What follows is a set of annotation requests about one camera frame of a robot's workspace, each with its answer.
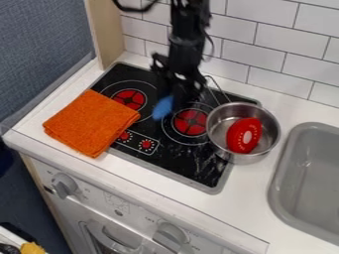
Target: black stovetop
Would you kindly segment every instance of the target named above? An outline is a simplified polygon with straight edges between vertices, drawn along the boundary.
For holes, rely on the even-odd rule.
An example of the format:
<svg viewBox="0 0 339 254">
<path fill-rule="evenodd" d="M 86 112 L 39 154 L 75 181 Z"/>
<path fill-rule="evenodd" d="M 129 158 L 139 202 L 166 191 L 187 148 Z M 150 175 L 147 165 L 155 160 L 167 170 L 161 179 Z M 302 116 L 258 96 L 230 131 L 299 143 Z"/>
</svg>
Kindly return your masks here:
<svg viewBox="0 0 339 254">
<path fill-rule="evenodd" d="M 153 72 L 123 63 L 117 63 L 94 83 L 93 90 L 138 110 L 142 116 L 111 147 L 137 158 L 130 160 L 137 164 L 157 166 L 215 188 L 228 162 L 213 153 L 205 124 L 207 115 L 228 100 L 219 90 L 208 88 L 195 101 L 187 102 L 174 114 L 155 122 L 152 111 L 158 102 L 160 85 Z M 227 94 L 231 101 L 255 103 Z"/>
</svg>

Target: red lid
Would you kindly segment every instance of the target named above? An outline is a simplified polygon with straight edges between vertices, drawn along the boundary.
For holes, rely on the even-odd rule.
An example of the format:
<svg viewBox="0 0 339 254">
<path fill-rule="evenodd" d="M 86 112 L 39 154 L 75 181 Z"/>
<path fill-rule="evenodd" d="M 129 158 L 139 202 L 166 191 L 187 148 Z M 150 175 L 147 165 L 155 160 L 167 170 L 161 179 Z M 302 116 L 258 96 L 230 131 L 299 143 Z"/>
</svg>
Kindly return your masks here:
<svg viewBox="0 0 339 254">
<path fill-rule="evenodd" d="M 249 154 L 258 145 L 262 134 L 263 127 L 259 119 L 240 119 L 228 129 L 226 144 L 234 153 Z"/>
</svg>

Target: blue object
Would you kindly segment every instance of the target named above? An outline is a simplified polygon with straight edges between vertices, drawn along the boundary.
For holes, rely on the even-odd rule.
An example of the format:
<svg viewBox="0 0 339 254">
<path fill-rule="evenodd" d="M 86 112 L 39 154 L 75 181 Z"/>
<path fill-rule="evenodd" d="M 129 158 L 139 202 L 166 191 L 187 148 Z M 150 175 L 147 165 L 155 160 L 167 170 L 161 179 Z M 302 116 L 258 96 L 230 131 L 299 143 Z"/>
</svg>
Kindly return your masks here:
<svg viewBox="0 0 339 254">
<path fill-rule="evenodd" d="M 173 95 L 161 99 L 153 110 L 153 119 L 159 121 L 169 115 L 173 109 Z"/>
</svg>

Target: red object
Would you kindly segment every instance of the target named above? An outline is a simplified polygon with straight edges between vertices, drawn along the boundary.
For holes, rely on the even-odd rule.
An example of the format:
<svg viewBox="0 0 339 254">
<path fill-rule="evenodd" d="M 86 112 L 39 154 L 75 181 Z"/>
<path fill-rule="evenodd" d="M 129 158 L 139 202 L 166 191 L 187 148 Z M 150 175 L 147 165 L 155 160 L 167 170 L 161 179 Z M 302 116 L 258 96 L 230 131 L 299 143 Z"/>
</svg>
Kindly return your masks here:
<svg viewBox="0 0 339 254">
<path fill-rule="evenodd" d="M 120 139 L 123 141 L 126 141 L 130 138 L 130 134 L 126 131 L 123 132 L 123 134 L 120 135 Z"/>
<path fill-rule="evenodd" d="M 258 145 L 263 134 L 262 123 L 257 118 L 236 121 L 226 135 L 228 148 L 234 153 L 248 154 Z"/>
<path fill-rule="evenodd" d="M 174 127 L 180 134 L 199 136 L 206 132 L 206 119 L 207 114 L 205 112 L 186 109 L 174 117 Z"/>
<path fill-rule="evenodd" d="M 134 110 L 139 110 L 146 101 L 145 95 L 135 89 L 126 89 L 114 95 L 113 99 Z"/>
<path fill-rule="evenodd" d="M 142 147 L 144 149 L 150 149 L 152 147 L 152 142 L 150 140 L 143 140 Z"/>
</svg>

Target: tile wall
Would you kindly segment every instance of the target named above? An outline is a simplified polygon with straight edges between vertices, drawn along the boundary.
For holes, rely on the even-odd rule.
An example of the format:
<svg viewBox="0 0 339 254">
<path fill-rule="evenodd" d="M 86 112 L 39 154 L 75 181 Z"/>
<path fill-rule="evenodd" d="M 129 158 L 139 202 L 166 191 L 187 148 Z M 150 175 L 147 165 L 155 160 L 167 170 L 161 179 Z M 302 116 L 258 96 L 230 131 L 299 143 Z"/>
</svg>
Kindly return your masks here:
<svg viewBox="0 0 339 254">
<path fill-rule="evenodd" d="M 121 14 L 127 51 L 168 53 L 169 1 L 147 14 Z M 339 107 L 339 0 L 210 1 L 215 51 L 202 71 Z"/>
</svg>

